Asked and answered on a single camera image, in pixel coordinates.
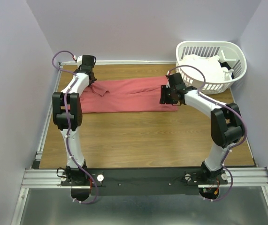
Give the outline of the red t shirt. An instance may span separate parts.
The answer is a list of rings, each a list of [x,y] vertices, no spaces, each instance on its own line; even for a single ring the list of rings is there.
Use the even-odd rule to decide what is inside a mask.
[[[161,105],[164,76],[96,81],[80,96],[82,113],[174,112],[177,106]]]

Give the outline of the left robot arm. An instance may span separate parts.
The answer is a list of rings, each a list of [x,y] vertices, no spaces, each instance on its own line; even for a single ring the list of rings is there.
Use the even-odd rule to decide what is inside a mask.
[[[58,69],[70,73],[72,78],[62,91],[54,92],[52,95],[53,122],[60,130],[66,148],[66,179],[77,185],[83,185],[86,182],[95,185],[94,178],[86,170],[79,130],[83,121],[80,96],[85,88],[90,87],[96,81],[93,68],[97,60],[92,55],[80,57],[73,55],[72,58],[77,65],[75,71]]]

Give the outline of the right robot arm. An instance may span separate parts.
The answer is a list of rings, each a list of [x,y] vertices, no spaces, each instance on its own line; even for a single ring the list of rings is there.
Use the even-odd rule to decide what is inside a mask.
[[[166,75],[166,78],[168,84],[161,86],[160,104],[189,105],[210,119],[213,145],[197,172],[198,179],[209,184],[222,173],[222,166],[231,149],[238,145],[242,137],[246,137],[239,107],[235,103],[220,103],[197,88],[186,86],[180,73]]]

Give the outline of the white t shirt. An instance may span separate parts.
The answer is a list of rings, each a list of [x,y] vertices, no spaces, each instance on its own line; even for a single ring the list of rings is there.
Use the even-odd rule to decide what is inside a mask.
[[[186,55],[179,61],[179,65],[189,65],[200,70],[209,83],[221,83],[231,80],[231,73],[227,68],[222,68],[219,63],[218,55],[213,57],[201,57],[195,54]]]

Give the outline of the white laundry basket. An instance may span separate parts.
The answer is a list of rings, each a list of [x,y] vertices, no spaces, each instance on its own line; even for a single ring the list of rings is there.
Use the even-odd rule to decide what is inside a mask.
[[[176,47],[176,72],[187,86],[202,87],[207,95],[219,94],[246,73],[246,58],[228,41],[183,41]]]

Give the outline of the black garment in basket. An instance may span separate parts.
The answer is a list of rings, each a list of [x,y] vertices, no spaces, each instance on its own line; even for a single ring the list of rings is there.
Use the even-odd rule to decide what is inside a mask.
[[[234,70],[232,69],[232,67],[227,62],[219,62],[219,63],[220,63],[221,67],[227,68],[228,72],[231,73],[231,75],[230,75],[231,79],[233,79],[234,78],[234,74],[233,74]]]

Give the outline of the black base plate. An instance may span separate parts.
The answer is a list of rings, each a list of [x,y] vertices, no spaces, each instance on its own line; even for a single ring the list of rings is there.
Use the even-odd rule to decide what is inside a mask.
[[[202,195],[216,199],[219,186],[228,183],[224,170],[212,181],[202,182],[197,172],[200,167],[146,167],[146,168],[90,168],[87,172],[96,184],[71,182],[65,169],[59,176],[61,185],[71,187],[71,196],[80,201],[91,195]]]

